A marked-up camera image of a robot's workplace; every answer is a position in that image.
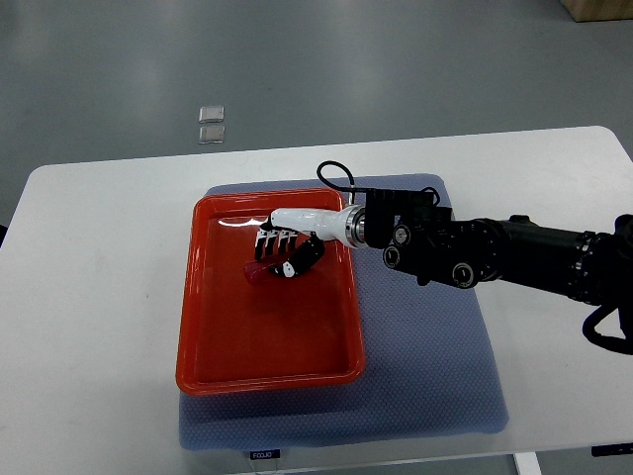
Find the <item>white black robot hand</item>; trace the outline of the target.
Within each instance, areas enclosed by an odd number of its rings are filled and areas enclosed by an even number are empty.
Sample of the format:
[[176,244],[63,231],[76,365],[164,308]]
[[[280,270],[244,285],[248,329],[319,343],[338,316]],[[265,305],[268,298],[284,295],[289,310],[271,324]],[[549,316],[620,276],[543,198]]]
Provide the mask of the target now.
[[[350,242],[348,227],[351,215],[351,207],[341,211],[314,208],[276,209],[270,215],[271,224],[275,228],[287,230],[279,232],[272,230],[269,222],[262,223],[255,238],[254,258],[260,260],[272,255],[278,238],[278,253],[288,251],[292,255],[282,263],[271,265],[268,272],[283,278],[300,277],[324,256],[324,240]],[[315,236],[310,236],[297,248],[300,233]]]

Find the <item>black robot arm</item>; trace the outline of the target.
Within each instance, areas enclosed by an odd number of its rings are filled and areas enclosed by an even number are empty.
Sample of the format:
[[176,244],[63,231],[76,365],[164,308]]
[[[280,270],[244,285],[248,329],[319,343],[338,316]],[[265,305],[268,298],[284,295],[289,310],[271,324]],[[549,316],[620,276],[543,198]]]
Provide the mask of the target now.
[[277,209],[260,226],[257,260],[288,252],[276,272],[294,277],[322,256],[328,240],[383,252],[386,266],[419,285],[439,282],[470,289],[497,279],[564,295],[586,304],[632,302],[632,218],[613,234],[539,227],[528,217],[455,221],[438,193],[364,188],[364,204],[341,212]]

